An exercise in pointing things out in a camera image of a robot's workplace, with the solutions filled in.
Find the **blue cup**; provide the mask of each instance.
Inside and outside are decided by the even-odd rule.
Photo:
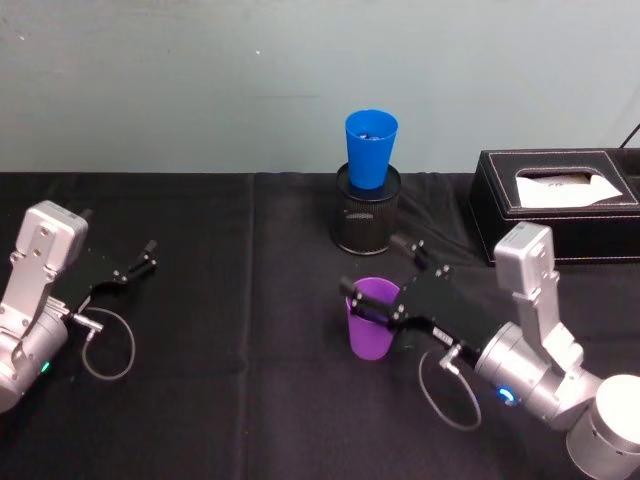
[[[398,131],[393,115],[380,110],[360,110],[347,117],[349,181],[363,190],[384,184]]]

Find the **cable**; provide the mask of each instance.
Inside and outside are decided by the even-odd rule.
[[[476,430],[482,424],[482,412],[480,410],[480,404],[478,403],[478,399],[476,398],[476,395],[473,393],[471,386],[469,385],[467,380],[464,378],[464,376],[462,376],[460,373],[455,373],[454,371],[449,369],[445,370],[451,373],[452,375],[454,375],[458,380],[460,380],[460,383],[462,383],[462,386],[465,388],[465,390],[469,394],[469,398],[471,398],[471,401],[473,402],[473,408],[476,411],[476,421],[471,425],[462,425],[458,422],[451,420],[442,410],[440,410],[436,402],[433,400],[433,398],[427,391],[427,387],[425,387],[424,380],[422,379],[422,366],[424,364],[425,359],[427,358],[427,355],[429,355],[429,353],[431,353],[429,350],[424,352],[424,354],[422,355],[422,358],[420,359],[420,364],[418,365],[418,381],[420,382],[420,388],[422,389],[422,393],[424,393],[424,396],[426,397],[427,401],[429,402],[431,407],[434,409],[434,411],[447,425],[457,430],[462,430],[463,432],[472,432],[473,430]]]
[[[104,313],[106,315],[111,315],[112,317],[118,319],[120,321],[120,323],[122,323],[122,325],[124,325],[124,328],[127,330],[127,333],[129,334],[129,338],[131,339],[131,356],[129,358],[129,364],[127,365],[127,367],[120,373],[116,374],[116,375],[103,375],[99,372],[97,372],[89,363],[89,360],[87,358],[87,351],[89,349],[89,344],[91,343],[91,340],[93,339],[93,335],[89,335],[89,337],[87,337],[87,341],[84,343],[84,346],[82,347],[82,363],[84,365],[84,368],[87,369],[87,371],[93,375],[94,377],[96,377],[99,380],[104,380],[106,382],[111,382],[114,380],[120,380],[122,377],[124,377],[127,373],[129,373],[129,370],[131,370],[131,367],[133,367],[133,362],[136,359],[136,339],[133,336],[133,331],[131,331],[131,327],[129,327],[129,324],[126,322],[126,320],[124,318],[122,318],[120,315],[118,315],[115,312],[112,312],[111,310],[107,310],[106,308],[98,308],[98,307],[87,307],[84,309],[84,311],[93,311],[93,312],[100,312],[100,313]]]
[[[627,138],[625,138],[624,142],[622,142],[622,145],[620,145],[620,147],[618,147],[618,148],[624,148],[627,145],[627,143],[629,143],[629,140],[631,140],[633,138],[633,136],[636,133],[638,133],[638,130],[640,130],[640,123],[638,125],[636,125],[636,128],[631,130],[631,133],[629,134],[629,136]]]

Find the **black cable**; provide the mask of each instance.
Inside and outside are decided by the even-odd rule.
[[[629,140],[631,140],[633,138],[633,136],[638,133],[638,130],[640,130],[640,123],[638,125],[636,125],[636,128],[634,128],[631,133],[629,134],[629,136],[624,140],[624,142],[622,142],[622,145],[620,145],[620,147],[618,148],[624,148],[627,143],[629,143]]]

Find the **black tablecloth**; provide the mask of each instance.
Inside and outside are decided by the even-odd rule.
[[[453,265],[479,308],[513,319],[476,248],[470,180],[404,176],[399,229]],[[501,405],[468,369],[483,426],[461,433],[438,419],[417,384],[429,339],[403,334],[380,362],[351,353],[339,278],[402,283],[414,268],[332,243],[332,175],[0,175],[0,254],[45,198],[93,209],[87,246],[114,257],[155,238],[159,268],[125,305],[138,344],[126,379],[90,377],[79,360],[85,332],[71,327],[50,371],[0,416],[3,480],[583,478],[562,434]],[[9,271],[3,263],[0,277]],[[586,367],[640,373],[638,266],[560,271],[562,319]],[[116,324],[96,343],[110,354],[99,356],[103,370],[126,362]],[[428,370],[445,410],[471,419],[460,387]]]

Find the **tissue box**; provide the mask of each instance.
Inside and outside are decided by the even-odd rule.
[[[571,208],[524,208],[517,176],[601,175],[622,195]],[[558,263],[640,260],[640,149],[483,151],[469,203],[487,260],[518,222],[553,229]]]

